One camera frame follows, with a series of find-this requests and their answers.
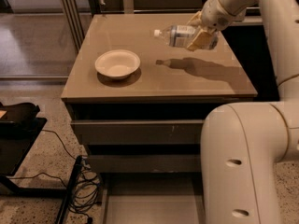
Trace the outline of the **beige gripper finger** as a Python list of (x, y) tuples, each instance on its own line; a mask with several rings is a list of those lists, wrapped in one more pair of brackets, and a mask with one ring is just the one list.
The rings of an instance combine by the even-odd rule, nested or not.
[(189, 51), (196, 51), (198, 49), (214, 49), (217, 45), (217, 33), (199, 29), (195, 32), (191, 41), (187, 44), (186, 49)]
[(199, 27), (202, 25), (202, 20), (201, 20), (202, 12), (198, 11), (196, 12), (187, 22), (188, 25), (193, 26), (193, 27)]

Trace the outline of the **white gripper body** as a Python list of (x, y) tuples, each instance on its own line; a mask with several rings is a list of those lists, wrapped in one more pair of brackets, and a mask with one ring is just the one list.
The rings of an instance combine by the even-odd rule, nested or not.
[(222, 31), (236, 18), (221, 4), (220, 0), (207, 0), (201, 11), (201, 21), (205, 27)]

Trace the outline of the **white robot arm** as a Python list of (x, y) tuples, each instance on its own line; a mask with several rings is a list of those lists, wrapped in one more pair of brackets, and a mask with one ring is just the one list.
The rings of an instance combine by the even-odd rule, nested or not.
[(281, 224), (274, 166), (299, 157), (299, 6), (295, 0), (208, 0), (190, 20), (198, 49), (258, 5), (280, 96), (214, 109), (201, 133), (206, 224)]

